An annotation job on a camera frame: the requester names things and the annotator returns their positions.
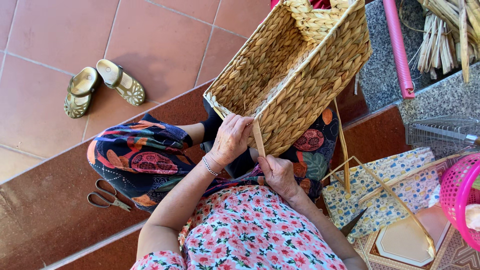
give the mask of pink floral shirt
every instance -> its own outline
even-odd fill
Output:
[[[179,240],[183,256],[153,252],[132,270],[346,269],[315,225],[266,186],[201,199]]]

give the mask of woven basket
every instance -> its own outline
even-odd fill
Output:
[[[287,150],[370,57],[365,1],[330,2],[280,1],[204,93],[222,118],[253,116],[266,154]]]

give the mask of blue and yellow print fabric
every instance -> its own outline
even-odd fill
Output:
[[[435,156],[430,148],[422,147],[365,165],[372,169],[385,183],[388,183],[388,181],[434,160]],[[338,228],[348,224],[358,213],[368,207],[348,236],[349,241],[353,242],[353,238],[368,235],[408,216],[407,211],[397,200],[383,189],[369,200],[358,204],[363,196],[380,187],[380,183],[368,174],[362,166],[350,168],[349,173],[350,194],[345,192],[343,185],[333,176],[330,177],[330,185],[322,190],[330,217]],[[340,179],[343,179],[343,171],[336,174]],[[391,186],[391,188],[410,210],[416,213],[420,209],[429,207],[429,201],[431,201],[430,199],[438,184],[439,176],[436,167],[430,166],[428,168],[428,166],[425,166],[425,170],[407,177]]]

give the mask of colorful pants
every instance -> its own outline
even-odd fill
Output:
[[[329,108],[280,158],[293,162],[295,180],[315,202],[330,165],[338,135],[338,118]],[[185,154],[187,133],[146,114],[138,123],[111,127],[90,144],[90,165],[142,210],[153,212],[167,193],[194,167]],[[266,184],[258,164],[243,179],[216,177],[204,196],[227,187]]]

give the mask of fabric cloth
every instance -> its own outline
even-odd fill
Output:
[[[208,101],[203,98],[205,111],[208,113],[208,118],[205,121],[200,121],[204,125],[204,138],[203,143],[208,141],[214,141],[216,137],[216,132],[218,128],[222,125],[223,120],[215,112],[215,110],[210,106]]]
[[[190,230],[183,256],[153,252],[132,269],[346,269],[314,224],[269,187],[223,189],[200,200],[194,213],[180,233]]]
[[[424,170],[390,186],[410,210],[417,213],[421,209],[434,205],[432,199],[438,200],[438,194],[435,196],[435,189],[439,185],[437,169],[435,166],[428,166],[428,163],[434,160],[435,156],[430,148],[418,148],[365,165],[387,184],[392,179],[410,170],[425,166]],[[348,235],[350,242],[353,242],[353,237],[369,235],[391,223],[408,217],[407,211],[384,189],[372,198],[358,204],[365,195],[381,186],[361,166],[350,168],[349,173],[350,194],[345,192],[343,185],[334,177],[331,177],[330,185],[323,189],[322,194],[330,217],[338,228],[348,224],[368,207]],[[336,174],[340,179],[343,179],[343,171]]]
[[[329,108],[310,128],[280,155],[293,162],[295,180],[312,201],[320,196],[320,180],[330,165],[338,135],[338,118]],[[184,150],[187,133],[146,114],[138,123],[111,127],[90,144],[87,157],[90,165],[130,198],[139,209],[153,212],[158,203],[194,167]],[[216,177],[204,196],[224,188],[264,185],[264,174],[256,164],[244,179]]]
[[[310,3],[312,4],[313,9],[329,10],[332,8],[330,0],[310,0]],[[273,9],[276,4],[278,4],[278,0],[271,0],[270,9]]]

